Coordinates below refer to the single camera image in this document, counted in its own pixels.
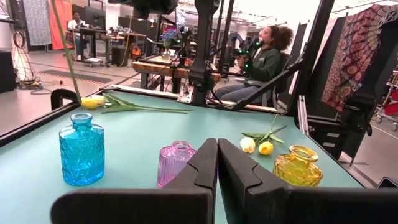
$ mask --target yellow glass bottle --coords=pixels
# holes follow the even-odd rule
[[[290,146],[289,153],[276,157],[272,173],[292,185],[318,186],[323,176],[314,164],[318,155],[304,146]]]

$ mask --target jeans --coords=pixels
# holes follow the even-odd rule
[[[75,43],[76,43],[76,53],[77,55],[81,55],[81,48],[80,48],[80,37],[76,36],[75,37]]]
[[[242,100],[243,98],[254,93],[257,89],[258,87],[256,86],[246,86],[245,84],[240,83],[236,85],[230,85],[223,88],[219,88],[218,90],[215,91],[215,95],[220,100],[238,102],[239,100]],[[261,102],[261,97],[253,100],[252,103],[260,103],[260,102]]]

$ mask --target person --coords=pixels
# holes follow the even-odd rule
[[[288,27],[269,26],[259,33],[264,45],[254,55],[252,67],[247,70],[250,80],[268,82],[275,77],[275,70],[280,60],[280,51],[285,50],[293,40],[293,30]],[[243,68],[246,57],[237,58],[238,66]],[[259,87],[245,83],[230,85],[219,88],[215,91],[216,97],[220,100],[237,102]],[[255,99],[252,103],[260,103],[261,98]]]
[[[86,26],[86,22],[80,19],[79,12],[73,12],[73,19],[68,22],[68,29],[79,29],[81,26]],[[77,53],[77,60],[81,59],[82,52],[80,48],[80,34],[75,33],[75,43],[76,43],[76,53]]]

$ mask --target colorful tapestry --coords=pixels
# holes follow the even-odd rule
[[[367,10],[347,17],[322,102],[343,111],[347,97],[359,87],[379,46],[379,23],[388,12],[396,10],[398,5],[374,4]]]

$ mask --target curly hair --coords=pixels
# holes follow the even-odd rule
[[[275,47],[278,50],[285,50],[293,41],[293,30],[284,26],[269,26],[272,30],[271,37],[274,40],[271,43],[271,46]]]

